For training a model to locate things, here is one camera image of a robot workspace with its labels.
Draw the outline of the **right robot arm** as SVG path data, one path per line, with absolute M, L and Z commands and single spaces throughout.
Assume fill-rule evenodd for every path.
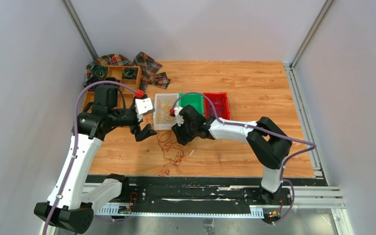
M 177 142 L 187 145 L 194 138 L 226 139 L 249 144 L 263 165 L 260 197 L 273 204 L 280 197 L 282 164 L 290 152 L 292 142 L 268 117 L 258 121 L 241 122 L 210 116 L 205 118 L 193 106 L 177 106 L 171 112 L 177 123 L 171 130 Z

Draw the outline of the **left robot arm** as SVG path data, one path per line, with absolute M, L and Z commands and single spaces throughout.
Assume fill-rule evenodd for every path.
M 118 110 L 118 92 L 125 84 L 100 81 L 92 87 L 91 112 L 75 108 L 69 152 L 60 176 L 47 200 L 34 208 L 34 214 L 44 221 L 43 234 L 49 226 L 83 234 L 94 214 L 111 200 L 131 203 L 129 179 L 123 175 L 110 174 L 99 186 L 83 193 L 88 172 L 106 135 L 117 127 L 128 126 L 136 141 L 156 135 L 150 125 L 140 127 L 143 117 L 155 110 L 153 101 L 142 90 L 131 88 L 131 107 Z

